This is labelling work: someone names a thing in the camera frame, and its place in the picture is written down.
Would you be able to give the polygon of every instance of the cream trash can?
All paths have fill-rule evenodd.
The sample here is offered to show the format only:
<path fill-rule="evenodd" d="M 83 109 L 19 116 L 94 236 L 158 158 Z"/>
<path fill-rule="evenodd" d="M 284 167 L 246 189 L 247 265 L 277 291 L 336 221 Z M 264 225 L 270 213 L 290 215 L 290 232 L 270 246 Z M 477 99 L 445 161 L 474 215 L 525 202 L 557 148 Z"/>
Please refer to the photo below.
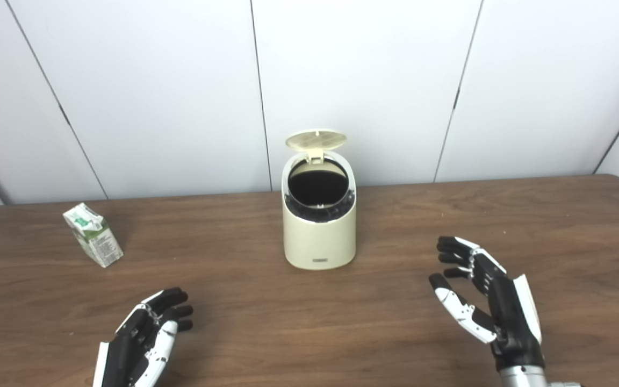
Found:
<path fill-rule="evenodd" d="M 328 129 L 285 142 L 300 153 L 283 167 L 283 248 L 300 269 L 334 269 L 355 257 L 355 177 L 347 160 L 330 152 L 345 142 L 345 135 Z"/>

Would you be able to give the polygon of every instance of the brown wood grain tabletop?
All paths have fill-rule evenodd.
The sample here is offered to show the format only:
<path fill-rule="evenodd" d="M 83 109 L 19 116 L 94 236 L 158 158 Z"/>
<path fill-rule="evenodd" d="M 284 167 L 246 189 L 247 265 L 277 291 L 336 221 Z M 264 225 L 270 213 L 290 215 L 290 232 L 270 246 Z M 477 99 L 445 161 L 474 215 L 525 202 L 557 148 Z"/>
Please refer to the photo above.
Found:
<path fill-rule="evenodd" d="M 0 385 L 91 385 L 99 342 L 171 286 L 195 328 L 160 387 L 499 385 L 430 288 L 439 235 L 528 275 L 549 380 L 619 385 L 614 176 L 361 187 L 354 261 L 317 272 L 285 260 L 278 192 L 88 202 L 125 251 L 107 269 L 62 219 L 75 204 L 0 206 Z"/>

